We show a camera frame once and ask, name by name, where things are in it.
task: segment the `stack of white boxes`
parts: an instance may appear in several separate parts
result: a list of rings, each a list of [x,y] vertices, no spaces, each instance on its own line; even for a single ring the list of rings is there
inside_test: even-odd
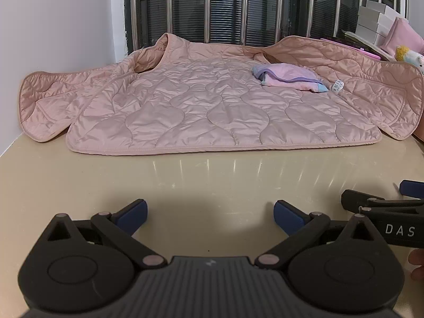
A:
[[[366,41],[381,46],[395,22],[401,15],[393,8],[375,1],[367,1],[367,7],[360,6],[356,34]]]

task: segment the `human hand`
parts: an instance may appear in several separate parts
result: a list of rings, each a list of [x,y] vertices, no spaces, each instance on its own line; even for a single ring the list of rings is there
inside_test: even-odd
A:
[[[413,265],[420,265],[411,273],[413,280],[424,280],[424,249],[416,249],[409,254],[408,262]]]

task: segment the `yellow plush hair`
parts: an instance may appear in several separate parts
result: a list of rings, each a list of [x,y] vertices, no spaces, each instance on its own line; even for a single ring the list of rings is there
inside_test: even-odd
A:
[[[396,61],[403,61],[405,55],[410,49],[407,46],[401,45],[396,48],[395,59]]]

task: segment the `window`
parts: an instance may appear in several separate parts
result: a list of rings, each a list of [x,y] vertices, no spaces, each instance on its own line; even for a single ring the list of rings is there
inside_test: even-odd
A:
[[[193,42],[250,46],[269,46],[289,35],[343,37],[355,31],[358,8],[366,1],[125,0],[129,49],[151,46],[165,32]],[[408,0],[373,1],[407,14]]]

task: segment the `quilted fabric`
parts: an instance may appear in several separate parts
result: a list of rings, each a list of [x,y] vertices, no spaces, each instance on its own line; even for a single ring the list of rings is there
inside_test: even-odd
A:
[[[308,67],[338,94],[262,86],[252,67]],[[423,111],[423,76],[347,47],[287,37],[268,48],[190,43],[162,36],[121,63],[27,76],[24,131],[44,142],[70,126],[67,145],[90,154],[139,155],[295,149],[375,143],[382,129],[409,136]]]

